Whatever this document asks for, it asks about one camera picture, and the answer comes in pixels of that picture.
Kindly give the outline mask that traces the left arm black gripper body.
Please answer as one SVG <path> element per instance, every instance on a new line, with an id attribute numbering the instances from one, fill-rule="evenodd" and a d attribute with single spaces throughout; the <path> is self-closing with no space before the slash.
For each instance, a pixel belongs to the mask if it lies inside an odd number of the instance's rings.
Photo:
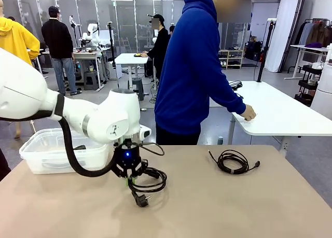
<path id="1" fill-rule="evenodd" d="M 138 146 L 117 147 L 114 150 L 115 169 L 120 171 L 137 171 L 141 167 L 140 149 Z"/>

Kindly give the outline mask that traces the person's right hand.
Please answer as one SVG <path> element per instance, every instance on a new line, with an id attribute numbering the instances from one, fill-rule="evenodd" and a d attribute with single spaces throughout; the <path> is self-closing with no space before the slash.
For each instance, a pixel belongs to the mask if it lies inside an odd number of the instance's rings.
<path id="1" fill-rule="evenodd" d="M 245 111 L 241 114 L 245 121 L 251 121 L 256 117 L 256 113 L 251 105 L 246 105 Z"/>

